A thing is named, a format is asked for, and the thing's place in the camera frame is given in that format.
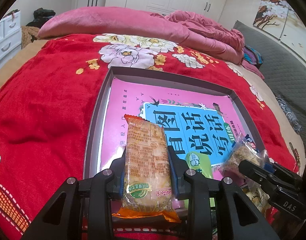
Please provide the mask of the clear packet crispy snack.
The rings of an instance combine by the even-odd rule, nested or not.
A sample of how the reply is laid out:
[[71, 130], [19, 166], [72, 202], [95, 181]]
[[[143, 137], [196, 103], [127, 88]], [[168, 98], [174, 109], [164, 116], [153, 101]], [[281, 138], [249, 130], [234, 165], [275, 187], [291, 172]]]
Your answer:
[[240, 133], [237, 139], [235, 140], [230, 155], [221, 165], [221, 169], [226, 172], [231, 172], [240, 178], [245, 178], [245, 176], [242, 175], [238, 169], [238, 166], [241, 161], [249, 160], [250, 162], [260, 167], [264, 167], [266, 158], [267, 150], [258, 150], [258, 152], [256, 152], [254, 149], [251, 148], [251, 146], [248, 145], [245, 140], [245, 136]]

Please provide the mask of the orange rice cracker packet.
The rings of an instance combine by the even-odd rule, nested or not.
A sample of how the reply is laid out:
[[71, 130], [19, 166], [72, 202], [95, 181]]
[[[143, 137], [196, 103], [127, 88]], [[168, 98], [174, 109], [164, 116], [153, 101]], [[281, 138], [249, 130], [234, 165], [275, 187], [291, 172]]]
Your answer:
[[122, 206], [115, 217], [137, 219], [162, 216], [179, 223], [164, 129], [139, 116], [124, 115], [128, 123]]

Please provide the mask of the yellow cartoon cow packet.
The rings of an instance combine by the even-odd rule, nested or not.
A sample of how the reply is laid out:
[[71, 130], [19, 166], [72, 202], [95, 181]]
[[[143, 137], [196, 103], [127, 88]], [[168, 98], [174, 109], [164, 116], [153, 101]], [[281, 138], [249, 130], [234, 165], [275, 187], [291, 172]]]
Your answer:
[[263, 215], [271, 207], [268, 202], [269, 195], [261, 189], [258, 183], [246, 179], [246, 184], [242, 186], [242, 190]]

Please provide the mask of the blue oreo cookie packet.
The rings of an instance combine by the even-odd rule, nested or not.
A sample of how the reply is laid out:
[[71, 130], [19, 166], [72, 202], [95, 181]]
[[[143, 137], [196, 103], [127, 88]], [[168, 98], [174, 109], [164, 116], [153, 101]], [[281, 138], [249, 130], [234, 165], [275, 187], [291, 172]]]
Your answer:
[[248, 145], [251, 146], [252, 149], [254, 149], [256, 152], [258, 152], [256, 144], [254, 143], [253, 139], [250, 137], [249, 134], [245, 135], [245, 140], [248, 143]]

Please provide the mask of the green milk candy packet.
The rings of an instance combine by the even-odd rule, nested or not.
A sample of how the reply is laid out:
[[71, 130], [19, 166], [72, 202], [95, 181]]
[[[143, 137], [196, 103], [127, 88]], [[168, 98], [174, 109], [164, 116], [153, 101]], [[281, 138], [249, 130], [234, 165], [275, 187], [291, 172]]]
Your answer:
[[187, 153], [185, 160], [189, 168], [203, 174], [206, 178], [213, 179], [212, 167], [208, 155], [192, 151]]

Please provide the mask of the grey shallow box tray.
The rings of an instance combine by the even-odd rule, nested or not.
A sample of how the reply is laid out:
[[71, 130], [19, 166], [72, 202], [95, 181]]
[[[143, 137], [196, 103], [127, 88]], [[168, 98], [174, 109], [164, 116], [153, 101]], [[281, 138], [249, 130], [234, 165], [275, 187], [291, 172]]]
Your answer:
[[233, 105], [235, 106], [245, 130], [242, 134], [249, 134], [258, 150], [262, 151], [265, 148], [252, 118], [233, 90], [211, 82], [178, 74], [136, 68], [112, 67], [109, 69], [102, 84], [91, 119], [85, 154], [85, 178], [90, 178], [101, 171], [98, 170], [100, 139], [103, 132], [103, 124], [105, 122], [105, 109], [109, 97], [109, 88], [114, 77], [122, 81], [144, 85], [161, 86], [209, 95], [228, 95], [233, 100]]

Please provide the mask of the pink and blue book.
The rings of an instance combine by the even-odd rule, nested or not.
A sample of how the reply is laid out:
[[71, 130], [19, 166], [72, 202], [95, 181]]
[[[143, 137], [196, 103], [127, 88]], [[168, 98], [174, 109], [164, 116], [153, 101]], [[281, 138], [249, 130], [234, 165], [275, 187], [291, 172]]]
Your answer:
[[98, 170], [110, 167], [126, 146], [124, 115], [139, 116], [164, 129], [166, 142], [185, 160], [187, 153], [208, 155], [211, 167], [222, 164], [244, 128], [228, 95], [126, 82], [114, 77], [105, 109]]

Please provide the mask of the grey quilted headboard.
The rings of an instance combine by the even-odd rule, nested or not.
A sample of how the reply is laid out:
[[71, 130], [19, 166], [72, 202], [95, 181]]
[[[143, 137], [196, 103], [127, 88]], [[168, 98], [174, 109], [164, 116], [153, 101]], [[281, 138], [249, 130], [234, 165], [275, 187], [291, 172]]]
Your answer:
[[300, 135], [306, 140], [306, 67], [287, 49], [272, 38], [236, 21], [234, 29], [240, 31], [245, 44], [258, 51], [263, 64], [261, 73], [275, 95], [281, 96], [295, 113], [302, 126]]

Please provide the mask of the red floral blanket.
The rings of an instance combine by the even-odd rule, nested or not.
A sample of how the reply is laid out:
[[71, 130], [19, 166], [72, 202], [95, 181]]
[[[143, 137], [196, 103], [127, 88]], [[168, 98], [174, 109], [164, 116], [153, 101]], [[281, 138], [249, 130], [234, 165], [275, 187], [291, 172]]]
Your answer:
[[49, 40], [0, 89], [0, 228], [7, 239], [21, 238], [66, 178], [82, 178], [91, 116], [112, 66], [165, 71], [234, 90], [269, 156], [299, 171], [277, 118], [241, 67], [158, 38], [72, 34]]

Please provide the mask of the colourful folded clothes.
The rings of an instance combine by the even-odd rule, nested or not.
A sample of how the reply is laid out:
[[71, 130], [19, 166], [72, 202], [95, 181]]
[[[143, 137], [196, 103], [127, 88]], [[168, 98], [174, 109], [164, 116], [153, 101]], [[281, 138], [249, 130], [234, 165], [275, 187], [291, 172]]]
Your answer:
[[244, 60], [246, 60], [249, 64], [254, 65], [257, 68], [259, 68], [263, 64], [263, 58], [261, 54], [252, 47], [245, 45], [243, 48], [243, 52]]

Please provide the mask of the pink crumpled duvet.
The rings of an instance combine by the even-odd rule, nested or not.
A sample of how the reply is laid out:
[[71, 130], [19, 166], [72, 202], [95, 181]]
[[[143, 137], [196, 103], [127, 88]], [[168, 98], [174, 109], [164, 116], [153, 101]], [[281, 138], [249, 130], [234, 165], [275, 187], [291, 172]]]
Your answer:
[[237, 29], [228, 30], [211, 18], [189, 11], [177, 10], [165, 18], [186, 27], [190, 38], [195, 43], [203, 44], [199, 51], [234, 64], [241, 64], [245, 39]]

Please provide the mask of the white drawer cabinet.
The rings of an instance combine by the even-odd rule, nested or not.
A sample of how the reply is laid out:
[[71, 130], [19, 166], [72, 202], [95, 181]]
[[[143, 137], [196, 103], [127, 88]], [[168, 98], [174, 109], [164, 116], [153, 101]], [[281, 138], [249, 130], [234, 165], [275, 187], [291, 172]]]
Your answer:
[[0, 20], [0, 69], [22, 49], [21, 12], [16, 9]]

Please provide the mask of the black clothes pile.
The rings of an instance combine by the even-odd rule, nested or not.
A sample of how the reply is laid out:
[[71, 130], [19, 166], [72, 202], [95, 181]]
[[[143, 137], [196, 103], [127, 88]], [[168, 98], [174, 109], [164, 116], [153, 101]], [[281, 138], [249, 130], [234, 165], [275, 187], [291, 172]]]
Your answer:
[[48, 20], [56, 15], [54, 10], [39, 8], [33, 12], [34, 19], [26, 24], [26, 27], [41, 28]]

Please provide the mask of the pink pillow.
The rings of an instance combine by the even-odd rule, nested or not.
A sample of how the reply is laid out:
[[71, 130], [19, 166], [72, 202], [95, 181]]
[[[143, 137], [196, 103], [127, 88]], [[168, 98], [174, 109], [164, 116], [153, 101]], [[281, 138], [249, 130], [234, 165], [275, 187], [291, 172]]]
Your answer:
[[122, 7], [83, 7], [64, 12], [48, 20], [38, 36], [104, 33], [162, 38], [175, 43], [186, 42], [190, 37], [187, 28], [159, 14]]

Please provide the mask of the floral wall painting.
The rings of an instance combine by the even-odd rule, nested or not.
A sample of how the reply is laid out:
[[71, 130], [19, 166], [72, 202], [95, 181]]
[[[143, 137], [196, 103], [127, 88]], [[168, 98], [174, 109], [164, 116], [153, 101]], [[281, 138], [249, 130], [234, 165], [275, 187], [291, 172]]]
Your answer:
[[293, 16], [295, 12], [286, 0], [261, 0], [253, 26], [280, 40], [287, 20]]

